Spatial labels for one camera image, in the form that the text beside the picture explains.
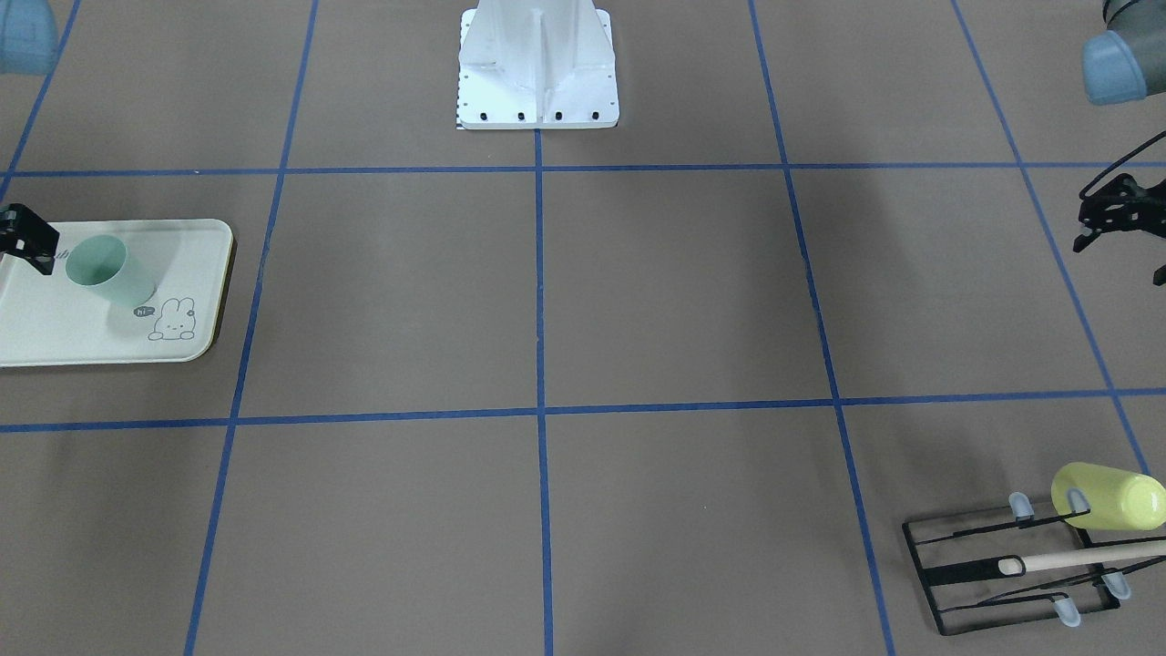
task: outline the cartoon rabbit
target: cartoon rabbit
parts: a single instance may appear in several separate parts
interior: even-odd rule
[[[195,339],[195,298],[169,298],[162,303],[162,312],[154,323],[154,332],[149,334],[152,343],[157,340],[194,340]]]

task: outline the white rod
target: white rod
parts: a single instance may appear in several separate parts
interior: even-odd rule
[[[1093,549],[1075,549],[1059,553],[1025,556],[1023,558],[1000,558],[998,566],[1000,573],[1014,576],[1020,572],[1044,572],[1046,570],[1060,570],[1061,567],[1080,567],[1095,563],[1156,558],[1158,556],[1166,556],[1166,539],[1112,546],[1095,546]]]

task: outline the mint green cup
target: mint green cup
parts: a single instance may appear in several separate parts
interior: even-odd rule
[[[65,258],[65,275],[113,304],[138,306],[154,295],[154,277],[112,234],[77,244]]]

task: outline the blue grid line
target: blue grid line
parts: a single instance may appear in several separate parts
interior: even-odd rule
[[[773,132],[778,141],[778,150],[781,154],[781,163],[788,164],[789,158],[786,153],[785,135],[781,131],[781,115],[778,112],[777,97],[773,93],[773,83],[770,77],[768,59],[765,55],[765,43],[761,37],[761,26],[757,19],[757,5],[754,0],[749,0],[750,19],[753,23],[753,37],[757,41],[757,56],[761,64],[761,73],[765,79],[765,91],[770,100],[770,113],[773,118]],[[809,248],[806,245],[806,233],[802,230],[801,211],[798,206],[798,192],[794,188],[793,171],[787,165],[785,169],[786,191],[789,195],[789,211],[794,219],[794,230],[798,232],[798,249],[801,251],[802,261],[806,266],[806,285],[809,290],[810,303],[814,306],[814,316],[817,320],[817,334],[822,345],[822,361],[826,367],[827,380],[830,383],[830,400],[834,407],[835,421],[838,425],[838,437],[842,442],[842,453],[847,461],[847,475],[850,479],[850,493],[854,496],[855,513],[858,520],[858,530],[863,538],[863,550],[866,553],[866,569],[870,573],[871,588],[874,594],[874,602],[878,607],[879,625],[883,629],[883,642],[887,656],[895,656],[894,637],[891,633],[891,622],[887,618],[886,602],[883,599],[883,583],[878,573],[878,562],[874,557],[874,546],[871,542],[870,525],[866,522],[866,507],[863,502],[863,492],[858,482],[858,468],[855,465],[854,451],[850,446],[850,432],[847,429],[847,417],[838,394],[838,380],[834,372],[834,360],[830,357],[830,344],[826,332],[826,320],[822,317],[822,304],[817,296],[817,285],[814,282],[814,267],[810,262]]]
[[[1045,216],[1045,207],[1041,205],[1040,197],[1037,195],[1037,188],[1032,183],[1028,169],[1024,167],[1024,157],[1020,156],[1020,148],[1017,147],[1012,128],[1009,126],[1009,121],[1004,117],[1004,108],[1000,105],[999,98],[996,96],[992,82],[988,77],[988,69],[984,66],[984,62],[979,56],[979,49],[976,48],[976,40],[971,36],[971,29],[968,27],[968,21],[963,17],[963,12],[960,9],[958,0],[950,1],[956,20],[960,22],[960,29],[963,30],[963,36],[968,42],[968,49],[971,51],[971,56],[976,62],[976,68],[979,70],[979,76],[984,82],[984,89],[988,90],[988,96],[992,101],[992,107],[996,110],[996,115],[1000,121],[1000,127],[1004,129],[1004,136],[1007,139],[1009,147],[1012,149],[1012,156],[1016,158],[1017,164],[1020,168],[1020,175],[1024,177],[1025,186],[1028,189],[1028,197],[1032,198],[1033,207],[1037,210],[1037,218],[1040,220],[1041,230],[1045,232],[1045,239],[1048,241],[1048,247],[1053,252],[1053,259],[1056,260],[1056,268],[1060,270],[1061,278],[1065,281],[1065,287],[1068,289],[1069,297],[1073,299],[1073,306],[1077,312],[1077,318],[1081,320],[1081,327],[1084,331],[1086,339],[1089,341],[1089,350],[1093,352],[1094,360],[1097,362],[1097,368],[1101,371],[1102,380],[1105,382],[1105,389],[1109,390],[1110,397],[1114,401],[1114,409],[1117,411],[1117,417],[1122,423],[1122,429],[1125,431],[1125,438],[1130,443],[1130,449],[1133,450],[1133,456],[1137,458],[1138,466],[1142,468],[1142,472],[1150,474],[1150,465],[1146,463],[1146,458],[1142,453],[1142,445],[1138,444],[1138,438],[1133,433],[1133,426],[1130,425],[1130,419],[1125,415],[1125,408],[1122,405],[1122,398],[1118,396],[1117,388],[1114,386],[1114,379],[1110,376],[1109,368],[1105,366],[1105,359],[1102,358],[1101,347],[1097,345],[1097,338],[1094,336],[1093,326],[1090,326],[1089,318],[1086,316],[1084,305],[1081,304],[1081,297],[1077,295],[1076,287],[1073,284],[1073,277],[1069,275],[1069,269],[1065,264],[1065,258],[1061,256],[1061,249],[1056,245],[1056,238],[1053,235],[1053,230],[1048,224],[1048,218]]]
[[[1166,397],[1166,388],[1119,389],[1122,397]],[[1030,393],[971,393],[962,395],[918,395],[888,397],[840,397],[843,407],[918,405],[950,403],[1006,403],[1018,401],[1056,401],[1076,398],[1110,398],[1109,390],[1059,390]],[[771,400],[742,402],[689,402],[600,405],[548,405],[547,417],[575,415],[633,415],[648,412],[718,412],[731,410],[784,410],[798,408],[833,408],[833,398]],[[113,422],[72,422],[43,424],[0,424],[0,435],[52,433],[84,431],[117,431],[146,429],[197,429],[224,426],[292,426],[301,424],[352,424],[374,422],[427,422],[442,419],[490,419],[496,417],[538,417],[535,407],[491,408],[479,410],[415,410],[399,412],[354,412],[345,415],[271,415],[254,417],[209,417],[185,419],[135,419]]]
[[[311,38],[316,29],[316,14],[319,9],[319,0],[311,0],[311,8],[308,13],[308,27],[303,37],[303,49],[300,55],[300,70],[296,77],[295,91],[292,93],[292,108],[288,112],[287,131],[283,135],[283,151],[280,155],[280,169],[286,169],[288,157],[292,153],[292,140],[295,134],[296,117],[300,111],[300,97],[303,93],[303,80],[308,75],[308,58],[311,54]],[[203,600],[206,594],[206,581],[210,576],[211,558],[215,553],[215,537],[218,534],[218,520],[223,510],[223,494],[226,489],[226,477],[231,465],[231,452],[234,447],[234,433],[239,418],[239,408],[243,404],[243,390],[247,381],[247,367],[251,364],[251,347],[255,338],[255,323],[259,318],[259,303],[264,292],[264,271],[267,266],[267,255],[271,252],[272,233],[275,230],[275,220],[279,216],[280,198],[283,193],[283,174],[279,174],[275,179],[275,190],[272,193],[272,209],[267,217],[267,232],[264,235],[264,248],[259,256],[259,269],[255,274],[255,288],[251,301],[251,315],[247,319],[247,334],[244,339],[243,354],[239,359],[239,375],[236,382],[234,398],[231,402],[231,424],[226,429],[223,439],[223,457],[219,463],[218,478],[215,482],[215,499],[211,503],[210,520],[206,525],[206,542],[203,545],[203,557],[198,567],[198,583],[195,586],[195,600],[190,611],[190,626],[187,630],[187,644],[184,656],[194,656],[195,641],[198,637],[198,622],[202,619]]]
[[[865,170],[865,169],[1104,169],[1111,162],[789,162],[789,163],[672,163],[672,164],[557,164],[545,172],[619,172],[640,170]],[[1166,168],[1166,162],[1137,161],[1126,168]],[[5,177],[182,177],[216,175],[393,175],[402,172],[532,172],[534,165],[356,165],[275,168],[145,168],[80,170],[14,170]]]
[[[550,467],[547,459],[546,267],[543,266],[542,131],[534,131],[534,268],[535,268],[535,396],[539,418],[539,509],[542,529],[542,649],[555,653],[554,586],[550,560]]]
[[[12,183],[13,172],[16,170],[16,164],[20,163],[20,157],[24,154],[24,147],[28,144],[28,136],[33,133],[33,125],[36,122],[37,114],[41,113],[41,105],[44,104],[44,97],[49,92],[49,85],[52,84],[52,78],[57,75],[57,66],[61,65],[61,57],[65,54],[65,45],[69,44],[69,37],[72,35],[72,27],[77,22],[77,12],[80,10],[80,0],[73,0],[72,8],[69,10],[69,19],[65,21],[65,28],[61,31],[61,43],[57,44],[57,61],[52,64],[52,70],[44,76],[44,82],[41,83],[41,90],[36,94],[36,100],[33,103],[33,110],[28,113],[28,120],[24,121],[24,129],[20,133],[20,141],[16,142],[16,149],[12,154],[12,161],[8,162],[8,169],[3,174],[3,181],[0,182],[0,199],[3,199],[5,195],[8,192],[8,185]]]

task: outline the yellow cup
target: yellow cup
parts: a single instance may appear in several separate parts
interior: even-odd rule
[[[1089,514],[1066,520],[1079,529],[1152,531],[1166,523],[1166,488],[1157,480],[1124,470],[1070,463],[1053,477],[1053,506],[1072,513],[1067,493],[1080,488]]]

